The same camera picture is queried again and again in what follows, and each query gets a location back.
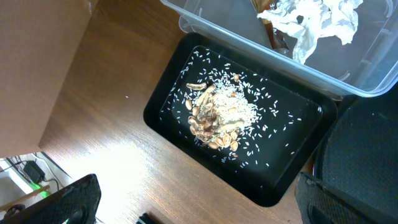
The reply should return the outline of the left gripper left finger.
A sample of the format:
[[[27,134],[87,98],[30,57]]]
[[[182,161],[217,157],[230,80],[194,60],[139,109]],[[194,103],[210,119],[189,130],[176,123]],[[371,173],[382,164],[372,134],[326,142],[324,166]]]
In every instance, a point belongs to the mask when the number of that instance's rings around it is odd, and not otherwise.
[[[47,198],[1,220],[1,224],[94,223],[101,199],[95,174],[88,174]]]

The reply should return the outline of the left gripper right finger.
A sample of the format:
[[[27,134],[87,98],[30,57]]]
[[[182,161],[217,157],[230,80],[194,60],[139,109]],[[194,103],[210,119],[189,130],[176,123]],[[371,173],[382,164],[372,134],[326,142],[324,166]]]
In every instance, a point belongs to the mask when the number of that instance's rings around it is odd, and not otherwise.
[[[294,190],[304,224],[397,223],[397,219],[301,172]]]

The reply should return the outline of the food scraps and rice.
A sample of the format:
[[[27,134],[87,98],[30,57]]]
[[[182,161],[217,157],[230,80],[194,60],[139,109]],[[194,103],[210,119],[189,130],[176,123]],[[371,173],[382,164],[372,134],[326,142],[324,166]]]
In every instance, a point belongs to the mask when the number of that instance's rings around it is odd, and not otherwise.
[[[202,46],[188,55],[162,124],[232,170],[275,172],[321,120],[321,106]]]

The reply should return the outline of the brown snack wrapper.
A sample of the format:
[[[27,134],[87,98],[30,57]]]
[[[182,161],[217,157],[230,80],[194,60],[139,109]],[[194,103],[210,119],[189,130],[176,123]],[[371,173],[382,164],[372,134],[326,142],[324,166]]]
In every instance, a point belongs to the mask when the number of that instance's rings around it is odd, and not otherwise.
[[[258,14],[263,11],[274,10],[277,8],[277,1],[275,0],[251,0],[251,2]],[[278,53],[287,54],[289,52],[289,48],[285,43],[283,33],[274,28],[271,21],[268,21],[267,19],[261,19],[261,21],[264,24],[272,49]]]

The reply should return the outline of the white tissue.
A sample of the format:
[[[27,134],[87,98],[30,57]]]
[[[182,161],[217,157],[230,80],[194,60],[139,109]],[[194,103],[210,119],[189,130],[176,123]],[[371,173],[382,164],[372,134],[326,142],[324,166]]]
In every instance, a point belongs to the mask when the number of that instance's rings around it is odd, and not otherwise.
[[[359,24],[356,9],[362,3],[363,0],[283,0],[275,9],[264,10],[257,17],[296,38],[292,58],[304,64],[320,38],[336,36],[342,45],[353,41]]]

